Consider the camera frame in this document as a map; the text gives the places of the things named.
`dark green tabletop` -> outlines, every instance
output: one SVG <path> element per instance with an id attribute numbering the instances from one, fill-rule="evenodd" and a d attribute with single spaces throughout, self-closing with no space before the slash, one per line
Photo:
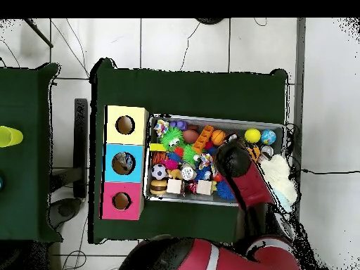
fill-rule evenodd
<path id="1" fill-rule="evenodd" d="M 284 70 L 268 75 L 122 70 L 116 69 L 110 59 L 100 59 L 91 71 L 90 134 L 96 140 L 91 137 L 90 177 L 95 177 L 95 183 L 89 188 L 94 190 L 89 197 L 89 210 L 93 212 L 89 217 L 94 218 L 90 229 L 94 228 L 95 242 L 164 233 L 232 242 L 238 213 L 237 207 L 146 201 L 139 221 L 100 220 L 105 105 L 144 107 L 150 114 L 283 124 L 287 80 Z"/>
<path id="2" fill-rule="evenodd" d="M 60 241 L 47 222 L 50 188 L 50 81 L 55 63 L 36 70 L 0 68 L 0 125 L 24 139 L 0 148 L 0 239 Z"/>

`soccer ball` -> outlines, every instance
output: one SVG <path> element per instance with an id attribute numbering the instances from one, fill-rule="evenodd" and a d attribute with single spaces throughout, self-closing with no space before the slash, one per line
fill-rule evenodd
<path id="1" fill-rule="evenodd" d="M 153 165 L 153 168 L 151 169 L 151 175 L 157 180 L 165 178 L 167 176 L 165 166 L 162 164 Z"/>

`orange basketball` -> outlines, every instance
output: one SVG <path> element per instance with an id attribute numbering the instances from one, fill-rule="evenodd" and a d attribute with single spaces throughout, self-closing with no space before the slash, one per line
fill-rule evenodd
<path id="1" fill-rule="evenodd" d="M 215 146 L 220 146 L 224 142 L 225 138 L 226 134 L 222 130 L 216 130 L 211 135 L 211 141 Z"/>

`yellow box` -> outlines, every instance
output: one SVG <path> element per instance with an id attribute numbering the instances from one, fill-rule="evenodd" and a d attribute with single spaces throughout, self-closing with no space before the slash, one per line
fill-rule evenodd
<path id="1" fill-rule="evenodd" d="M 164 145 L 158 143 L 151 143 L 150 144 L 150 151 L 166 151 Z"/>
<path id="2" fill-rule="evenodd" d="M 109 144 L 145 145 L 146 126 L 148 123 L 148 111 L 145 108 L 107 105 L 108 109 L 106 124 L 106 142 Z M 127 134 L 123 134 L 123 128 L 119 123 L 126 122 Z"/>

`orange toy block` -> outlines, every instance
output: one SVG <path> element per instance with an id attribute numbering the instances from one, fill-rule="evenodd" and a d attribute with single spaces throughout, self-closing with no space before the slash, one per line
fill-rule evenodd
<path id="1" fill-rule="evenodd" d="M 201 135 L 199 135 L 198 139 L 193 144 L 193 150 L 197 154 L 202 153 L 202 151 L 205 147 L 205 144 L 206 144 L 206 142 L 209 141 L 213 131 L 214 131 L 214 127 L 212 127 L 211 125 L 207 125 L 206 127 L 204 127 L 204 129 L 201 132 Z"/>

